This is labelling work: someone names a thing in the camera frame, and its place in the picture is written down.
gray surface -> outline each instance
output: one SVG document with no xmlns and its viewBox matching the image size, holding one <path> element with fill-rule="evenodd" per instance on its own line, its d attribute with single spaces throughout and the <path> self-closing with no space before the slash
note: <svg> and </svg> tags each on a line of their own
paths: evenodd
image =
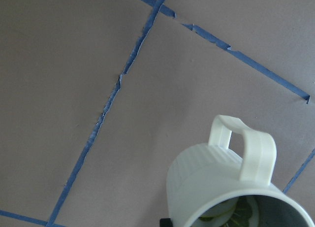
<svg viewBox="0 0 315 227">
<path fill-rule="evenodd" d="M 151 9 L 137 0 L 0 6 L 0 209 L 46 220 Z"/>
<path fill-rule="evenodd" d="M 311 1 L 167 0 L 180 17 L 158 16 L 56 223 L 158 226 L 168 216 L 169 165 L 208 140 L 217 114 L 274 137 L 273 183 L 283 189 L 315 144 Z M 150 8 L 139 0 L 0 0 L 0 6 L 0 209 L 47 220 Z M 310 104 L 182 20 L 295 83 L 311 94 Z M 242 146 L 232 138 L 239 154 Z M 313 170 L 288 194 L 315 218 Z M 0 224 L 18 226 L 7 219 Z"/>
<path fill-rule="evenodd" d="M 297 118 L 294 113 L 313 113 L 312 107 L 159 15 L 123 81 L 58 223 L 158 226 L 157 220 L 167 216 L 165 178 L 169 165 L 186 147 L 207 141 L 211 122 L 219 113 L 239 116 L 253 128 L 274 136 L 278 161 L 273 181 L 284 188 L 309 152 L 305 149 L 304 155 L 293 156 L 288 151 L 294 151 L 300 142 L 290 139 L 292 125 L 312 126 L 307 123 L 309 117 Z M 308 132 L 311 137 L 307 128 L 297 136 Z M 236 139 L 231 146 L 241 153 L 239 142 Z"/>
</svg>

blue painter's tape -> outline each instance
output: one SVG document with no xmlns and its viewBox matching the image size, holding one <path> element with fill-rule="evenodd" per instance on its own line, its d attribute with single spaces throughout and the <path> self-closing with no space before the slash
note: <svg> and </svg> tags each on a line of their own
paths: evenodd
<svg viewBox="0 0 315 227">
<path fill-rule="evenodd" d="M 75 179 L 77 177 L 77 174 L 79 173 L 79 171 L 80 171 L 80 169 L 81 169 L 81 167 L 82 167 L 82 165 L 84 163 L 84 160 L 85 160 L 88 152 L 90 151 L 91 147 L 94 144 L 94 141 L 95 141 L 95 139 L 97 137 L 97 134 L 98 134 L 98 132 L 99 132 L 103 122 L 104 122 L 105 116 L 109 112 L 110 107 L 112 106 L 112 103 L 113 103 L 113 101 L 115 99 L 115 96 L 116 96 L 117 92 L 121 88 L 121 82 L 122 82 L 122 75 L 119 75 L 119 78 L 118 78 L 118 80 L 117 80 L 117 82 L 115 84 L 115 88 L 112 91 L 112 93 L 111 93 L 111 95 L 110 95 L 110 97 L 109 97 L 109 99 L 108 99 L 108 101 L 107 101 L 107 103 L 106 103 L 106 105 L 104 107 L 103 113 L 98 118 L 98 122 L 96 123 L 92 133 L 90 134 L 90 137 L 89 137 L 89 139 L 88 139 L 88 141 L 87 141 L 83 151 L 81 152 L 81 155 L 80 155 L 77 163 L 75 164 L 75 167 L 74 167 L 74 169 L 73 169 L 73 171 L 72 171 L 72 173 L 71 173 L 71 175 L 70 175 L 70 177 L 69 177 L 69 179 L 67 181 L 67 184 L 63 188 L 63 192 L 61 193 L 61 195 L 60 195 L 60 197 L 59 197 L 59 199 L 57 201 L 57 204 L 56 204 L 56 206 L 55 206 L 55 208 L 54 208 L 54 210 L 53 210 L 53 212 L 52 212 L 52 214 L 50 216 L 50 219 L 49 219 L 49 221 L 48 221 L 48 223 L 46 225 L 47 227 L 53 226 L 53 224 L 54 224 L 54 222 L 55 222 L 55 220 L 56 220 L 56 218 L 57 218 L 57 216 L 59 214 L 59 211 L 60 211 L 60 209 L 61 209 L 65 199 L 67 198 L 67 196 L 68 196 L 68 194 L 70 192 L 70 189 L 71 189 L 71 187 L 72 187 L 72 185 L 73 185 L 73 183 L 74 183 L 74 181 L 75 181 Z"/>
<path fill-rule="evenodd" d="M 231 50 L 231 45 L 229 45 L 229 44 L 225 43 L 224 41 L 218 39 L 217 37 L 215 37 L 211 33 L 207 32 L 204 29 L 202 29 L 201 27 L 199 27 L 198 25 L 183 24 L 183 26 L 185 26 L 189 30 L 197 33 L 198 35 L 200 35 L 204 39 L 208 40 L 209 42 L 216 44 L 222 50 L 230 53 L 234 57 L 238 58 L 239 60 L 241 60 L 244 63 L 248 64 L 249 66 L 253 67 L 257 71 L 263 73 L 267 77 L 271 78 L 275 82 L 281 84 L 282 86 L 286 87 L 290 91 L 292 91 L 295 94 L 299 95 L 300 97 L 302 97 L 304 100 L 307 101 L 306 102 L 307 104 L 309 103 L 309 100 L 310 100 L 311 96 L 308 93 L 306 93 L 303 90 L 299 89 L 298 87 L 294 86 L 292 83 L 286 81 L 284 78 L 280 77 L 279 75 L 277 75 L 274 72 L 270 71 L 266 67 L 264 67 L 261 64 L 257 63 L 256 61 L 254 61 L 250 57 L 246 56 L 242 52 Z"/>
<path fill-rule="evenodd" d="M 139 50 L 142 46 L 142 43 L 144 42 L 144 40 L 146 39 L 149 31 L 151 30 L 152 26 L 153 26 L 153 23 L 158 15 L 158 12 L 162 6 L 162 4 L 164 3 L 165 0 L 157 0 L 155 2 L 155 5 L 153 6 L 153 9 L 152 9 L 152 12 L 146 22 L 146 25 L 144 26 L 143 28 L 143 31 L 142 31 L 142 36 L 138 38 L 137 40 L 137 43 L 127 61 L 127 64 L 125 66 L 125 69 L 123 71 L 123 74 L 127 74 L 130 67 L 132 66 L 134 60 L 136 59 L 138 53 L 139 53 Z"/>
<path fill-rule="evenodd" d="M 83 163 L 84 163 L 84 160 L 89 152 L 89 150 L 91 149 L 91 147 L 93 146 L 94 142 L 95 142 L 95 139 L 98 135 L 98 132 L 104 122 L 104 119 L 106 117 L 106 114 L 109 112 L 111 106 L 112 106 L 112 103 L 116 97 L 116 94 L 118 93 L 118 91 L 121 89 L 121 85 L 122 85 L 122 78 L 123 78 L 123 75 L 127 74 L 128 71 L 130 70 L 130 67 L 132 66 L 133 62 L 135 61 L 138 53 L 139 53 L 139 50 L 141 48 L 141 45 L 143 43 L 143 41 L 145 40 L 145 38 L 147 37 L 151 27 L 153 26 L 153 23 L 157 17 L 157 14 L 159 13 L 160 11 L 160 8 L 161 6 L 163 5 L 165 0 L 157 0 L 153 6 L 153 9 L 152 9 L 152 12 L 144 26 L 144 29 L 143 29 L 143 33 L 142 33 L 142 36 L 137 40 L 137 43 L 126 63 L 126 66 L 123 70 L 123 72 L 119 75 L 119 78 L 115 84 L 115 88 L 114 90 L 112 91 L 105 107 L 104 107 L 104 110 L 103 110 L 103 113 L 100 115 L 100 117 L 98 118 L 98 122 L 96 123 L 83 151 L 81 152 L 81 155 L 77 161 L 77 163 L 75 164 L 75 167 L 73 169 L 73 171 L 71 172 L 71 175 L 67 181 L 67 184 L 65 185 L 65 187 L 63 188 L 63 192 L 61 193 L 58 201 L 57 201 L 57 204 L 55 205 L 54 207 L 54 210 L 50 216 L 50 219 L 46 225 L 46 227 L 52 227 L 54 225 L 54 222 L 60 212 L 60 209 L 65 201 L 65 199 L 67 198 L 69 192 L 70 192 L 70 189 L 77 177 L 77 174 L 79 173 Z"/>
<path fill-rule="evenodd" d="M 0 215 L 1 216 L 6 216 L 6 217 L 10 217 L 10 218 L 13 218 L 13 219 L 17 219 L 19 221 L 25 221 L 25 222 L 33 223 L 33 224 L 40 225 L 40 226 L 46 226 L 47 225 L 47 221 L 42 221 L 42 220 L 38 220 L 38 219 L 35 219 L 35 218 L 22 216 L 22 215 L 19 215 L 19 214 L 8 212 L 8 211 L 0 210 Z M 52 226 L 53 227 L 65 227 L 65 226 L 61 226 L 61 225 L 57 225 L 57 224 L 54 224 Z"/>
<path fill-rule="evenodd" d="M 305 162 L 303 163 L 303 165 L 299 168 L 299 170 L 296 172 L 296 174 L 293 176 L 293 178 L 290 180 L 290 182 L 287 184 L 287 186 L 285 187 L 285 189 L 283 190 L 283 193 L 287 193 L 287 191 L 289 191 L 289 189 L 292 187 L 292 185 L 295 183 L 295 181 L 297 180 L 297 178 L 301 175 L 301 173 L 303 172 L 303 170 L 306 168 L 306 166 L 308 165 L 308 163 L 312 160 L 312 158 L 315 156 L 315 149 L 310 153 L 310 155 L 307 157 L 307 159 L 305 160 Z"/>
<path fill-rule="evenodd" d="M 156 0 L 141 0 L 141 1 L 143 1 L 144 3 L 152 7 L 156 3 Z M 164 4 L 161 6 L 160 12 L 168 17 L 176 18 L 176 13 L 170 8 L 166 7 Z"/>
</svg>

black object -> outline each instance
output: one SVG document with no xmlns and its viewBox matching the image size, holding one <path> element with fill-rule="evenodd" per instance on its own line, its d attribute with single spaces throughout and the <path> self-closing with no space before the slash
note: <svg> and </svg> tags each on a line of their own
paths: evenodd
<svg viewBox="0 0 315 227">
<path fill-rule="evenodd" d="M 159 227 L 173 227 L 173 223 L 170 218 L 160 219 Z"/>
</svg>

white plastic cup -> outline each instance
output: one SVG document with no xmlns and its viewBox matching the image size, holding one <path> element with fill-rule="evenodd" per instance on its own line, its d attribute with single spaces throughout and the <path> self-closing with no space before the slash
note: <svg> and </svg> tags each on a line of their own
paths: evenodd
<svg viewBox="0 0 315 227">
<path fill-rule="evenodd" d="M 244 158 L 228 148 L 231 133 L 241 134 Z M 307 212 L 271 181 L 276 145 L 271 135 L 240 119 L 217 115 L 208 144 L 198 144 L 172 163 L 166 181 L 173 227 L 190 227 L 205 211 L 234 197 L 254 195 L 260 227 L 315 227 Z"/>
</svg>

